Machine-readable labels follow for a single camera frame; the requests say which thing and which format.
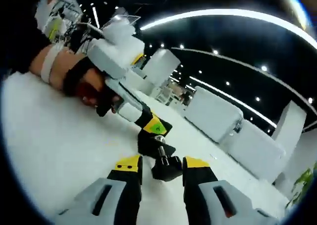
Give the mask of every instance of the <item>white tabletop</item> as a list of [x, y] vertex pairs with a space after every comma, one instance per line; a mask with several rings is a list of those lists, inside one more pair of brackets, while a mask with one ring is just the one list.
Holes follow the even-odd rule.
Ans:
[[[247, 195], [254, 208], [282, 218], [287, 198], [258, 181], [172, 108], [138, 92], [173, 129], [166, 137], [180, 158], [207, 161], [218, 179]], [[137, 154], [140, 128], [111, 112], [103, 118], [78, 99], [64, 97], [29, 73], [10, 76], [4, 84], [2, 122], [8, 155], [18, 179], [34, 204], [49, 218], [116, 161]], [[152, 178], [154, 160], [144, 157], [142, 202], [138, 225], [188, 224], [182, 178]]]

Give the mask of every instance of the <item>led strip light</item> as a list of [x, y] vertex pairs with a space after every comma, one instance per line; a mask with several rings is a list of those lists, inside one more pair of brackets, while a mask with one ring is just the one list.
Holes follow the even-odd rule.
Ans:
[[223, 91], [217, 89], [216, 87], [214, 87], [214, 86], [212, 86], [212, 85], [210, 85], [210, 84], [207, 84], [207, 83], [204, 82], [204, 81], [201, 81], [201, 80], [199, 80], [199, 79], [196, 79], [195, 77], [190, 76], [189, 78], [191, 78], [192, 80], [195, 80], [196, 82], [201, 83], [202, 85], [205, 85], [205, 86], [211, 88], [212, 90], [215, 90], [216, 92], [218, 92], [218, 93], [220, 93], [220, 94], [222, 94], [222, 95], [228, 97], [229, 99], [231, 99], [231, 100], [237, 102], [238, 104], [242, 105], [243, 107], [245, 107], [245, 108], [247, 108], [248, 110], [250, 110], [250, 111], [252, 111], [253, 113], [255, 113], [257, 116], [259, 116], [260, 118], [262, 118], [264, 121], [268, 122], [268, 123], [269, 123], [270, 125], [272, 125], [274, 128], [277, 127], [276, 124], [275, 124], [273, 121], [271, 121], [270, 119], [268, 119], [267, 117], [265, 117], [265, 116], [264, 116], [263, 114], [261, 114], [260, 112], [256, 111], [254, 108], [252, 108], [252, 107], [250, 107], [249, 105], [245, 104], [244, 102], [242, 102], [242, 101], [236, 99], [235, 97], [233, 97], [233, 96], [231, 96], [231, 95], [229, 95], [229, 94], [227, 94], [227, 93], [225, 93], [225, 92], [223, 92]]
[[190, 85], [186, 85], [187, 88], [191, 89], [192, 91], [196, 91], [193, 87], [191, 87]]
[[95, 7], [93, 7], [93, 12], [94, 12], [94, 17], [95, 17], [97, 28], [100, 28], [98, 17], [97, 17], [97, 12], [96, 12], [96, 8]]
[[245, 9], [221, 9], [220, 8], [220, 9], [204, 9], [204, 10], [190, 11], [190, 12], [181, 13], [181, 14], [177, 14], [174, 16], [170, 16], [167, 18], [154, 21], [153, 23], [145, 25], [141, 27], [140, 29], [144, 31], [144, 30], [153, 28], [155, 26], [172, 22], [178, 19], [191, 18], [191, 17], [197, 17], [197, 16], [211, 16], [211, 15], [241, 16], [241, 17], [254, 18], [254, 19], [263, 20], [269, 23], [273, 23], [295, 33], [296, 35], [303, 38], [306, 42], [308, 42], [317, 50], [317, 42], [308, 33], [306, 33], [301, 28], [295, 26], [294, 24], [287, 22], [281, 18], [266, 14], [266, 13], [245, 10]]
[[179, 82], [179, 80], [177, 80], [177, 79], [175, 79], [175, 78], [173, 78], [173, 77], [169, 77], [170, 79], [172, 79], [172, 80], [175, 80], [176, 82]]

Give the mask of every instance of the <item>green plant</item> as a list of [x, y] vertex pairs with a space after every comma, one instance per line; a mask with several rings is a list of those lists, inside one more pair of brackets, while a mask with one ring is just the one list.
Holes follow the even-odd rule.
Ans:
[[292, 204], [297, 204], [306, 194], [308, 188], [310, 187], [313, 178], [314, 178], [314, 174], [313, 171], [317, 169], [317, 162], [315, 162], [314, 165], [314, 169], [310, 169], [308, 168], [304, 173], [302, 173], [302, 175], [295, 181], [293, 189], [292, 189], [292, 193], [294, 192], [296, 186], [300, 183], [303, 183], [303, 188], [302, 191], [300, 192], [296, 192], [293, 196], [293, 198], [287, 203], [287, 205], [285, 206], [286, 208]]

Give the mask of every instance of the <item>white wrist strap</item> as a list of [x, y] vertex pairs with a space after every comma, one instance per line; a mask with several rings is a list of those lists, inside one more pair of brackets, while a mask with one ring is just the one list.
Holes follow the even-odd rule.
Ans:
[[62, 43], [55, 44], [48, 52], [44, 59], [43, 67], [41, 70], [41, 78], [44, 82], [50, 83], [50, 74], [53, 66], [53, 62], [57, 54], [63, 50], [64, 45]]

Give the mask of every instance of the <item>green logo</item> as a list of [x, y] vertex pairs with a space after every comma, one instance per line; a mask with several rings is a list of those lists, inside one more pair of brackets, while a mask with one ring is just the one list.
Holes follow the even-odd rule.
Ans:
[[161, 123], [156, 123], [150, 128], [151, 132], [155, 134], [162, 134], [163, 132], [166, 131], [165, 127]]

